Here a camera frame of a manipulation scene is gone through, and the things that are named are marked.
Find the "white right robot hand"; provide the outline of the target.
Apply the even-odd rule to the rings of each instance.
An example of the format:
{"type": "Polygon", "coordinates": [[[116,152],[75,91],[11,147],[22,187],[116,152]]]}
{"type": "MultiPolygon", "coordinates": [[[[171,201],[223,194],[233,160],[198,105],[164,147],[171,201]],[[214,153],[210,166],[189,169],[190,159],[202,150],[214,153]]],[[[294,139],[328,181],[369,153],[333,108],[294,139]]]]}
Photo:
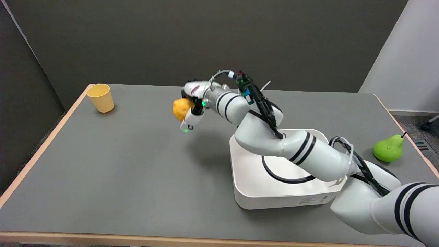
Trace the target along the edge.
{"type": "Polygon", "coordinates": [[[210,89],[211,81],[193,81],[188,82],[182,89],[182,96],[184,99],[189,100],[189,106],[186,112],[183,114],[184,118],[180,125],[180,129],[184,133],[193,131],[194,127],[204,117],[205,102],[204,96],[210,89]]]}

